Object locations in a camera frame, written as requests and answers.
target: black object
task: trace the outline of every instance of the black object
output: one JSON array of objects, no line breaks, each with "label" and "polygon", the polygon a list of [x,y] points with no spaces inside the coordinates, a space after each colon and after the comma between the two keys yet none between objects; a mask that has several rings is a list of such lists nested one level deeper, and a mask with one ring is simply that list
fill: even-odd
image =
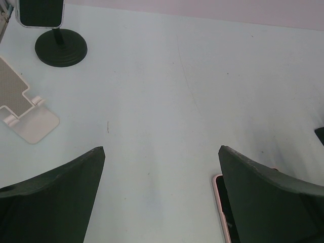
[{"label": "black object", "polygon": [[24,26],[55,28],[62,24],[64,0],[17,0],[17,8]]},{"label": "black object", "polygon": [[324,128],[316,129],[315,134],[317,135],[320,142],[324,145]]},{"label": "black object", "polygon": [[35,51],[39,59],[54,67],[68,67],[81,62],[87,55],[85,39],[69,29],[52,29],[36,41]]},{"label": "black object", "polygon": [[225,182],[224,182],[224,177],[223,176],[218,176],[216,178],[216,184],[217,184],[217,189],[219,193],[219,198],[221,201],[222,205],[222,210],[225,215],[226,223],[227,223],[227,228],[228,228],[228,233],[229,237],[231,239],[231,243],[240,243],[234,216],[232,213],[232,208],[229,203],[228,195],[227,195],[227,190],[225,187]]},{"label": "black object", "polygon": [[222,146],[219,159],[242,243],[323,243],[324,187]]},{"label": "black object", "polygon": [[82,243],[105,154],[95,148],[29,180],[0,189],[1,243]]}]

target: pink phone case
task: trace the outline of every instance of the pink phone case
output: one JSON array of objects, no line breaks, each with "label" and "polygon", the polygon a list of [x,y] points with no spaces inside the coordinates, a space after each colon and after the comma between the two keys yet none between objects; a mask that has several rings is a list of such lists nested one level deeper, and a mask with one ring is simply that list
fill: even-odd
[{"label": "pink phone case", "polygon": [[227,222],[225,219],[225,215],[223,214],[221,199],[219,197],[218,188],[217,188],[217,184],[216,184],[216,178],[219,176],[222,176],[222,175],[217,175],[217,176],[213,177],[213,188],[214,188],[215,199],[216,199],[216,203],[217,203],[217,207],[218,207],[218,213],[221,218],[221,223],[222,223],[223,232],[224,232],[224,236],[225,236],[225,242],[231,243],[231,238],[229,236],[229,231],[227,228]]}]

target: gray pad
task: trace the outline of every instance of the gray pad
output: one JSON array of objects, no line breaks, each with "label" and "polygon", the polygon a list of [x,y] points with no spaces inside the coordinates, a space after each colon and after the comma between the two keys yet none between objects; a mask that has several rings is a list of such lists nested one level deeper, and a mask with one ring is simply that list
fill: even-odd
[{"label": "gray pad", "polygon": [[28,89],[28,85],[0,58],[0,109],[5,107],[16,117],[23,115],[34,107],[24,96]]}]

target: pink phone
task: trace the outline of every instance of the pink phone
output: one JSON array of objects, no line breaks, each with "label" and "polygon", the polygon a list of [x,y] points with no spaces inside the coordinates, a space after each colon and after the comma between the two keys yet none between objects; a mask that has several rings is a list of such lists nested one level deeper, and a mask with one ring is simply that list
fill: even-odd
[{"label": "pink phone", "polygon": [[218,207],[219,216],[226,243],[239,243],[236,224],[232,214],[223,175],[213,177],[213,188]]}]

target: scratch on table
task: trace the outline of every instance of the scratch on table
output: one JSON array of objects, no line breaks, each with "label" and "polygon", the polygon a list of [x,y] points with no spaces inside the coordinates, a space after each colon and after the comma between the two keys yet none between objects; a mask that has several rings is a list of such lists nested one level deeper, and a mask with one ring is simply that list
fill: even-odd
[{"label": "scratch on table", "polygon": [[181,66],[182,66],[182,71],[183,71],[184,78],[185,78],[185,80],[186,80],[186,83],[187,83],[188,89],[189,89],[189,91],[190,91],[190,93],[191,93],[191,96],[192,96],[192,98],[193,98],[193,102],[194,102],[194,104],[196,105],[199,114],[201,115],[200,110],[199,110],[198,105],[197,105],[197,102],[196,102],[196,99],[195,99],[195,97],[194,97],[194,95],[193,95],[193,92],[192,92],[190,86],[189,86],[188,79],[187,79],[187,75],[186,75],[186,72],[185,72],[184,67],[183,67],[183,63],[182,63],[182,59],[181,59],[181,54],[180,54],[180,49],[179,49],[179,39],[178,39],[178,35],[177,35],[177,46],[178,46],[178,53],[179,53],[179,58],[180,58],[180,62],[181,62]]}]

